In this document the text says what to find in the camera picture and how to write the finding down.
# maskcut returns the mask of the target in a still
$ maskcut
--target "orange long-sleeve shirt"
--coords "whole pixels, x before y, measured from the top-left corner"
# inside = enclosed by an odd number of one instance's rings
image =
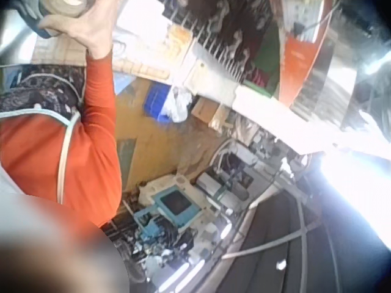
[[[115,216],[122,189],[111,60],[111,54],[87,56],[85,111],[73,130],[65,172],[64,205],[98,226]],[[57,200],[64,135],[65,127],[45,115],[1,123],[0,160],[24,193]]]

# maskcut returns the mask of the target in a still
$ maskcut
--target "cable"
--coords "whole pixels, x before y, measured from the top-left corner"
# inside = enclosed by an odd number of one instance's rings
[[[303,33],[307,32],[307,31],[309,31],[310,29],[313,29],[314,27],[317,27],[317,26],[322,25],[326,20],[329,19],[329,17],[330,17],[330,16],[332,15],[332,13],[339,7],[340,4],[341,4],[341,0],[338,0],[338,1],[334,4],[333,8],[329,11],[329,13],[328,13],[322,20],[318,21],[317,23],[311,24],[310,26],[305,27],[305,28],[303,29],[302,32],[298,33],[297,37],[298,37],[299,35],[302,35]]]

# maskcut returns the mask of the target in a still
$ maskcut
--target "person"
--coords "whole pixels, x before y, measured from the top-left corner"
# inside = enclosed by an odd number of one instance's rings
[[[117,6],[96,0],[79,18],[48,15],[39,24],[87,48],[85,84],[84,68],[25,65],[0,95],[2,192],[56,201],[97,226],[115,216],[122,193],[111,53]]]

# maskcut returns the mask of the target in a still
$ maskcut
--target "wooden floor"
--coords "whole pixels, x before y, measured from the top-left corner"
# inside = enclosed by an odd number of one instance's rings
[[[138,78],[117,97],[117,140],[136,140],[125,191],[176,170],[189,179],[196,177],[224,141],[191,115],[183,123],[170,125],[146,116],[142,106],[150,84]]]

